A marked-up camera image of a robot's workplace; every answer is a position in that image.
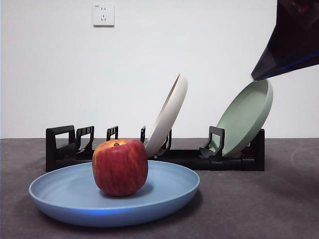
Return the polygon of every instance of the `sage green plate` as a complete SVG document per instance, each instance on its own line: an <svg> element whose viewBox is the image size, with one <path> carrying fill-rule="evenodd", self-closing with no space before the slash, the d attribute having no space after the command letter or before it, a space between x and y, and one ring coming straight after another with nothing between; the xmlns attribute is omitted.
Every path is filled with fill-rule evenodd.
<svg viewBox="0 0 319 239"><path fill-rule="evenodd" d="M265 79L244 88L228 106L217 127L225 129L224 157L236 157L258 134L273 103L273 88ZM219 146L219 137L213 136L210 150Z"/></svg>

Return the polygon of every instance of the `apple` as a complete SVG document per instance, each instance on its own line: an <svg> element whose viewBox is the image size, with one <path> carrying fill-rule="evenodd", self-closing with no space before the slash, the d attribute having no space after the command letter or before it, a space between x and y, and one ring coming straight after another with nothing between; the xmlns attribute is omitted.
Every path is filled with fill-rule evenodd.
<svg viewBox="0 0 319 239"><path fill-rule="evenodd" d="M96 185L112 196L128 196L138 191L148 176L148 159L137 139L113 139L101 143L93 153L92 169Z"/></svg>

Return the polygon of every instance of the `black dish rack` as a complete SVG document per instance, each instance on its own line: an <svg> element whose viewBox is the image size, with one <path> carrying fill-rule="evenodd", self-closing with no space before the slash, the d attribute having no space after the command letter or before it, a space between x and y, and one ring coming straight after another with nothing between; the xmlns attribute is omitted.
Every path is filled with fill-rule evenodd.
<svg viewBox="0 0 319 239"><path fill-rule="evenodd" d="M141 129L140 140L145 141L145 126ZM68 133L68 144L57 147L55 137ZM118 139L119 127L107 129L106 141L115 135ZM81 137L90 135L90 140L84 148L81 146ZM220 138L219 147L215 152L209 150L212 136L216 134ZM71 166L79 163L91 162L93 155L92 143L94 140L94 126L74 129L73 125L46 129L46 164L45 171ZM171 130L165 143L155 156L149 160L170 162L188 167L193 170L265 170L265 131L261 129L255 138L246 146L236 158L225 158L222 150L225 142L225 130L210 126L207 143L199 149L171 149Z"/></svg>

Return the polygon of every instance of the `gray table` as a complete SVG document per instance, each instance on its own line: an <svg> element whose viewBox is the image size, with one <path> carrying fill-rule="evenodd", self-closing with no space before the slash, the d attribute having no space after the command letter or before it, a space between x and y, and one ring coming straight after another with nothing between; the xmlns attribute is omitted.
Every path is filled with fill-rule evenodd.
<svg viewBox="0 0 319 239"><path fill-rule="evenodd" d="M203 142L174 139L173 147ZM82 228L41 213L28 187L44 166L45 139L1 140L2 239L319 238L319 139L267 139L265 172L197 171L188 205L126 228Z"/></svg>

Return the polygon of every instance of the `wall socket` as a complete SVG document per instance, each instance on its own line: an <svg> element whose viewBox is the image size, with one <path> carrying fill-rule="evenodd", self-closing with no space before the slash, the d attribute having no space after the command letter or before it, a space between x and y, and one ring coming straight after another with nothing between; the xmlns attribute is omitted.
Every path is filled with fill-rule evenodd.
<svg viewBox="0 0 319 239"><path fill-rule="evenodd" d="M114 26L114 4L103 3L93 5L94 26Z"/></svg>

